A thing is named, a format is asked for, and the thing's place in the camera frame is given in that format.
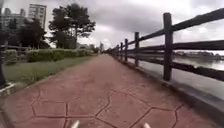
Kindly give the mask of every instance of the stone paving tile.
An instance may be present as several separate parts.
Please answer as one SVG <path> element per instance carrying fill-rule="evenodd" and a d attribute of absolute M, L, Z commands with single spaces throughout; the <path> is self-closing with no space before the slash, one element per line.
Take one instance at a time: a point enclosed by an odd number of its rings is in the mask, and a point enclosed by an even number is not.
<path fill-rule="evenodd" d="M 36 116 L 46 116 L 46 117 L 66 116 L 66 103 L 57 103 L 51 101 L 36 102 L 33 104 L 33 108 Z"/>
<path fill-rule="evenodd" d="M 24 123 L 17 123 L 15 128 L 63 128 L 65 119 L 32 118 Z"/>
<path fill-rule="evenodd" d="M 174 112 L 152 109 L 133 128 L 142 128 L 144 123 L 149 123 L 152 128 L 172 128 L 175 121 Z"/>
<path fill-rule="evenodd" d="M 80 98 L 68 102 L 68 116 L 95 116 L 108 104 L 108 94 L 102 91 L 86 91 Z"/>
<path fill-rule="evenodd" d="M 201 117 L 193 109 L 183 106 L 177 111 L 177 124 L 175 128 L 218 128 L 213 122 Z"/>
<path fill-rule="evenodd" d="M 114 128 L 113 126 L 95 118 L 70 118 L 67 120 L 65 128 L 71 128 L 72 124 L 77 120 L 80 121 L 80 128 Z"/>
<path fill-rule="evenodd" d="M 122 93 L 113 92 L 110 104 L 98 118 L 119 128 L 128 128 L 150 109 L 143 102 Z"/>

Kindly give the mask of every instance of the cloud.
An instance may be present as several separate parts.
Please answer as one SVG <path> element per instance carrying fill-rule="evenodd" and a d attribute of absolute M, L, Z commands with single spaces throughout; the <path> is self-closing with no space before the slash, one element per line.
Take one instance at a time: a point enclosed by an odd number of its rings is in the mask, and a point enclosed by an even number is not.
<path fill-rule="evenodd" d="M 52 19 L 53 8 L 77 2 L 88 7 L 91 19 L 96 21 L 96 31 L 81 43 L 106 43 L 116 46 L 125 38 L 133 40 L 133 33 L 152 33 L 163 27 L 162 14 L 170 12 L 173 23 L 178 23 L 196 15 L 223 7 L 222 0 L 7 0 L 6 6 L 18 11 L 28 9 L 29 3 L 48 6 L 47 19 Z M 223 21 L 216 21 L 175 33 L 175 42 L 211 40 L 222 38 Z M 142 46 L 164 43 L 164 37 L 147 40 Z"/>

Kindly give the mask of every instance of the water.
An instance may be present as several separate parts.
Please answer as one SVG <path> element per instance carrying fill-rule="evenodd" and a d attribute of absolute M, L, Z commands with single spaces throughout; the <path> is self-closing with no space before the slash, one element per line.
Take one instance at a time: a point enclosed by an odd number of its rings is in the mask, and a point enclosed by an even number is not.
<path fill-rule="evenodd" d="M 199 59 L 186 59 L 186 58 L 176 58 L 175 62 L 191 64 L 195 66 L 203 66 L 207 68 L 213 68 L 216 70 L 224 70 L 224 61 L 209 61 L 209 60 L 199 60 Z M 140 62 L 140 67 L 157 73 L 158 75 L 163 75 L 163 66 L 152 64 L 148 62 Z M 203 77 L 190 72 L 185 72 L 178 69 L 173 69 L 172 79 L 183 84 L 194 87 L 205 93 L 212 94 L 222 100 L 224 100 L 224 82 L 211 79 L 208 77 Z"/>

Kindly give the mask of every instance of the apartment building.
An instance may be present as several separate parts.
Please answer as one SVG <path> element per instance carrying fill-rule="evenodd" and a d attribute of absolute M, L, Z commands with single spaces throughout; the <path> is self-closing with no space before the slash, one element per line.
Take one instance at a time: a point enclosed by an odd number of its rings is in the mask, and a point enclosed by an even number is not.
<path fill-rule="evenodd" d="M 40 25 L 44 29 L 46 22 L 46 13 L 47 13 L 47 6 L 39 4 L 30 4 L 28 18 L 39 19 Z"/>

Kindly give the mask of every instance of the green lawn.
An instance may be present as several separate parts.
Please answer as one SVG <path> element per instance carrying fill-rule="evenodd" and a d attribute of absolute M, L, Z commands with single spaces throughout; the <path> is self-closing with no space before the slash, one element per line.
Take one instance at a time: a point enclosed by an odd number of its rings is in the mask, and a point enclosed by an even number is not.
<path fill-rule="evenodd" d="M 3 66 L 3 72 L 5 79 L 9 82 L 32 84 L 67 67 L 87 61 L 90 58 L 92 57 L 64 59 L 56 62 L 18 63 L 12 66 Z"/>

